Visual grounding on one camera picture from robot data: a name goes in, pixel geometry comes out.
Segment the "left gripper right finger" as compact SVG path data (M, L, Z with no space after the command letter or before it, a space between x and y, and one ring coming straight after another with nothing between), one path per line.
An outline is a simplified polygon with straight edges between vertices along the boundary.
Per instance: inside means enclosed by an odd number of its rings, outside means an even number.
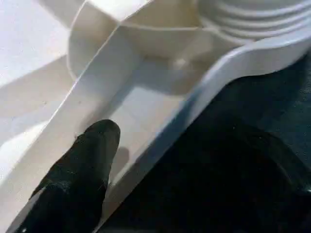
M195 127L203 157L195 227L208 233L308 233L311 170L281 139L242 121Z

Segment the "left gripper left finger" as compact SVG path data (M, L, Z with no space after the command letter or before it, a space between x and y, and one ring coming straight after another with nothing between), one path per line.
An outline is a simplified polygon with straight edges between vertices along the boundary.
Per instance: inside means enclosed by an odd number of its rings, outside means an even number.
M99 224L121 130L93 123L57 160L10 225L12 233L91 233Z

